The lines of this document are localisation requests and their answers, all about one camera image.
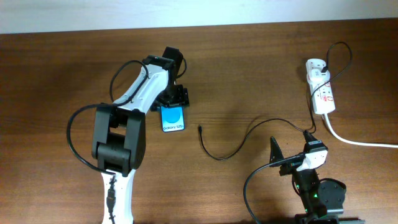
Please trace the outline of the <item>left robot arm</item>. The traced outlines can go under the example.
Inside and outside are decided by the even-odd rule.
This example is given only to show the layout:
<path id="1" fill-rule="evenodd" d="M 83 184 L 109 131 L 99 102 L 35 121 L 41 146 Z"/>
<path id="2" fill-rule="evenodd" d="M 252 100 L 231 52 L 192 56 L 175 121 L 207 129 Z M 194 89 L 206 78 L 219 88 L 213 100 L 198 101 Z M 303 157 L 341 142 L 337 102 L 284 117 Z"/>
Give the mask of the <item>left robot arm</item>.
<path id="1" fill-rule="evenodd" d="M 186 60 L 179 49 L 166 47 L 162 56 L 140 61 L 134 83 L 107 108 L 97 108 L 92 156 L 104 182 L 103 223 L 133 223 L 132 186 L 146 150 L 146 114 L 189 105 L 188 91 L 177 84 Z"/>

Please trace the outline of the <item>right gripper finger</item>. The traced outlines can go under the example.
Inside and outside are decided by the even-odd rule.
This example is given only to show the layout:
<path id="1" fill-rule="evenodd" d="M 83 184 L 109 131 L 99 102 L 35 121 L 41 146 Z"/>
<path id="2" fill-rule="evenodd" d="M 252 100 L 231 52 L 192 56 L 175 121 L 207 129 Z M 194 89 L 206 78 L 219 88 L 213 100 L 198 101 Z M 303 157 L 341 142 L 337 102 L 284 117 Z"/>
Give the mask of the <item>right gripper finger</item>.
<path id="1" fill-rule="evenodd" d="M 304 135 L 306 143 L 317 141 L 317 139 L 308 130 L 305 130 L 303 132 L 303 135 Z"/>
<path id="2" fill-rule="evenodd" d="M 269 162 L 274 165 L 281 165 L 284 157 L 274 136 L 270 137 L 271 151 Z"/>

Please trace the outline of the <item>blue screen smartphone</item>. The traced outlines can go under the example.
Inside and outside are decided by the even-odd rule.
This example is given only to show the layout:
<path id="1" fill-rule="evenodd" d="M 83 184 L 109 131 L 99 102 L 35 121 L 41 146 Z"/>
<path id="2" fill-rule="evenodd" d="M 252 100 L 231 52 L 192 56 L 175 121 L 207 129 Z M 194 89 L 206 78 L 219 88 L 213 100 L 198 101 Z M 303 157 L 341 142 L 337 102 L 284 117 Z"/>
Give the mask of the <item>blue screen smartphone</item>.
<path id="1" fill-rule="evenodd" d="M 181 106 L 173 108 L 161 107 L 160 114 L 163 132 L 170 133 L 185 129 L 183 108 Z"/>

